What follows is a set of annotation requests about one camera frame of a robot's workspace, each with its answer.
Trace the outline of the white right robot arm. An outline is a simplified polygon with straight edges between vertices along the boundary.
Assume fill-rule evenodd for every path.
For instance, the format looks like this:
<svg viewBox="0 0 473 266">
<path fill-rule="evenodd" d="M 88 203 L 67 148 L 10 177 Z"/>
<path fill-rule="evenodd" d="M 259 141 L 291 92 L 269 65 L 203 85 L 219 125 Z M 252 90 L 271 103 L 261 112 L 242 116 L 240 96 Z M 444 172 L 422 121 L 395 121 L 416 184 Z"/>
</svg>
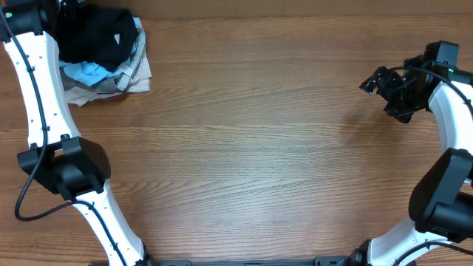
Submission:
<svg viewBox="0 0 473 266">
<path fill-rule="evenodd" d="M 435 116 L 442 155 L 413 189 L 408 216 L 382 236 L 368 239 L 345 265 L 414 265 L 443 247 L 459 253 L 472 237 L 472 74 L 457 67 L 458 44 L 437 41 L 402 66 L 380 66 L 360 88 L 380 95 L 384 111 L 401 123 L 425 109 Z"/>
</svg>

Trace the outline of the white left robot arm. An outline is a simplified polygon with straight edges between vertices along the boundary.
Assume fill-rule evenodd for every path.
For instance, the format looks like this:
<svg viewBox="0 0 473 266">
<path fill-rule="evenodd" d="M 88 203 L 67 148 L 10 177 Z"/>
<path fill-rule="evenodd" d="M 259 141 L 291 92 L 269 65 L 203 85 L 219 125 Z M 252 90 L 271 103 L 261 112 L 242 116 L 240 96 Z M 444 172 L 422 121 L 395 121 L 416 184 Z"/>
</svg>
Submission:
<svg viewBox="0 0 473 266">
<path fill-rule="evenodd" d="M 133 232 L 112 193 L 111 166 L 103 147 L 81 136 L 69 111 L 54 35 L 62 1 L 6 1 L 1 5 L 1 42 L 10 56 L 27 112 L 28 150 L 17 155 L 28 174 L 14 207 L 20 213 L 32 182 L 64 204 L 36 215 L 44 218 L 69 206 L 88 222 L 109 265 L 152 265 L 152 256 Z"/>
</svg>

